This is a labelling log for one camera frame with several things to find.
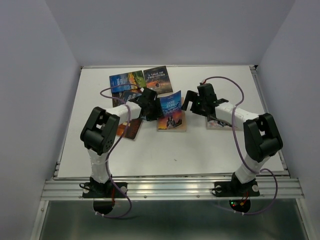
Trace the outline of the Three Days to See book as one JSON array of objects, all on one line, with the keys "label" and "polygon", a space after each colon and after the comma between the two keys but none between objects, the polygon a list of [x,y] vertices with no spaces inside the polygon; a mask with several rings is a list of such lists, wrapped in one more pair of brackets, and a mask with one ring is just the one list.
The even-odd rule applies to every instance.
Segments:
[{"label": "Three Days to See book", "polygon": [[137,98],[142,94],[142,92],[140,90],[125,90],[122,92],[118,92],[118,93],[113,93],[112,94],[112,106],[113,107],[117,107],[119,105],[123,104],[123,101],[128,102],[131,99]]}]

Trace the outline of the Nineteen Eighty-Four blue book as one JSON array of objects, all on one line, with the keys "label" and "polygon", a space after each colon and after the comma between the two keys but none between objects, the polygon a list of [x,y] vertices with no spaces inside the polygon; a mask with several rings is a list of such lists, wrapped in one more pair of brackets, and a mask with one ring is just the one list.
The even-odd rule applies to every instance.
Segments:
[{"label": "Nineteen Eighty-Four blue book", "polygon": [[185,111],[187,109],[186,104],[185,104],[185,98],[181,98],[181,110]]}]

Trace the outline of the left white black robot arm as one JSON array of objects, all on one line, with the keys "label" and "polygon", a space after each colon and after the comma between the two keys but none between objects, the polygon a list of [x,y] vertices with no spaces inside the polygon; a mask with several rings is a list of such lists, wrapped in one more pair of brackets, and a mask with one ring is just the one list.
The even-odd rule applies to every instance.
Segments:
[{"label": "left white black robot arm", "polygon": [[80,140],[88,151],[91,164],[89,181],[79,185],[83,198],[110,198],[127,185],[116,185],[109,170],[110,154],[119,143],[116,140],[118,126],[139,118],[154,121],[163,116],[158,94],[152,89],[144,88],[141,95],[130,100],[116,100],[121,102],[116,107],[93,108],[81,131]]}]

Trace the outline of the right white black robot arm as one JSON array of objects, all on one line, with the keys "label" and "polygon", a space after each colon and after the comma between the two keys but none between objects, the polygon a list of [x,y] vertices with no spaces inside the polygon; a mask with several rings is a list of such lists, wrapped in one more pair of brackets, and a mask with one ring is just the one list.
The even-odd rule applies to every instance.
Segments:
[{"label": "right white black robot arm", "polygon": [[182,110],[190,107],[192,113],[213,117],[230,124],[232,129],[242,130],[246,155],[241,166],[232,174],[230,181],[215,182],[216,197],[250,197],[260,195],[256,176],[263,165],[283,148],[283,141],[273,116],[269,113],[248,112],[228,100],[218,99],[210,83],[202,83],[197,91],[188,90]]}]

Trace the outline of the floral cover white book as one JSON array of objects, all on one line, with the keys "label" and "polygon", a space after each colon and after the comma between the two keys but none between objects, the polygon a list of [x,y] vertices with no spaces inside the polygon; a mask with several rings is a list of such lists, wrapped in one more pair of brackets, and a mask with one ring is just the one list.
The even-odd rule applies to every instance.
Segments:
[{"label": "floral cover white book", "polygon": [[232,126],[229,123],[225,123],[220,120],[216,120],[212,117],[206,118],[206,129],[207,130],[232,130]]}]

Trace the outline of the dark red orange book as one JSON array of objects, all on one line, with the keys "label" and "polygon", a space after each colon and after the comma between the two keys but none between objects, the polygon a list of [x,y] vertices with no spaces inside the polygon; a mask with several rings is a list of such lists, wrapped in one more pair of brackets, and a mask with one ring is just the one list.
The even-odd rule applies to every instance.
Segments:
[{"label": "dark red orange book", "polygon": [[126,133],[123,137],[134,141],[137,137],[142,122],[142,118],[132,119],[129,123],[124,122],[123,124],[118,126],[116,135],[120,137],[123,134],[125,128],[127,127]]}]

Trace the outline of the Tale of Two Cities book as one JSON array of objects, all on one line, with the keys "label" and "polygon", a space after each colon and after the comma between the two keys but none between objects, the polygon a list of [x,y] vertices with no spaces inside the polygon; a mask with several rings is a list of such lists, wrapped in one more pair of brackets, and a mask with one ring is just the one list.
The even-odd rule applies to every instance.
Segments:
[{"label": "Tale of Two Cities book", "polygon": [[173,92],[167,67],[158,66],[143,70],[146,87],[159,95]]}]

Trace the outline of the Animal Farm blue book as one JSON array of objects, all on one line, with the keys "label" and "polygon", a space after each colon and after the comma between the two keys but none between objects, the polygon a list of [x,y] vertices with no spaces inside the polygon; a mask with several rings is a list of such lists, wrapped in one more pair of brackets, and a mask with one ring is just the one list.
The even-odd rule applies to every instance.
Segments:
[{"label": "Animal Farm blue book", "polygon": [[112,87],[112,94],[137,90],[138,88],[145,88],[147,86],[141,70],[111,75],[109,77],[109,82]]}]

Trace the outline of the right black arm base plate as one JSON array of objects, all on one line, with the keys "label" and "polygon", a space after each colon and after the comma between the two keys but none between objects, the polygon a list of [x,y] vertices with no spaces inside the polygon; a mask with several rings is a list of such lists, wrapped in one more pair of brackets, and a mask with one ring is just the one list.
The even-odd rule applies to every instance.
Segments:
[{"label": "right black arm base plate", "polygon": [[214,183],[214,187],[212,190],[218,198],[260,196],[259,187],[255,180],[244,184],[233,181],[217,181]]}]

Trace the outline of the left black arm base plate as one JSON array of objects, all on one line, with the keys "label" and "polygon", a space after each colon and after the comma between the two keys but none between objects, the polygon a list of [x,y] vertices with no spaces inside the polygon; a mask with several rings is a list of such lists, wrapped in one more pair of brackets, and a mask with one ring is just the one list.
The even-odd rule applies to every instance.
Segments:
[{"label": "left black arm base plate", "polygon": [[115,186],[108,181],[106,184],[95,185],[90,182],[80,183],[79,187],[82,189],[82,197],[84,199],[124,199],[125,196]]}]

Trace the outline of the aluminium front rail frame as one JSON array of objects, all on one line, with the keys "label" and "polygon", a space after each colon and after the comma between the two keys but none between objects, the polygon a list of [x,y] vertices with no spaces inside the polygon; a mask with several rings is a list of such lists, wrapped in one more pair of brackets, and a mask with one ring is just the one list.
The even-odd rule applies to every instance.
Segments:
[{"label": "aluminium front rail frame", "polygon": [[212,194],[215,182],[232,173],[114,176],[127,183],[127,198],[117,198],[113,211],[100,216],[83,198],[86,178],[59,178],[61,156],[53,179],[45,182],[34,223],[33,240],[317,240],[298,179],[290,176],[281,153],[257,177],[260,196],[250,197],[247,215],[234,212],[226,197]]}]

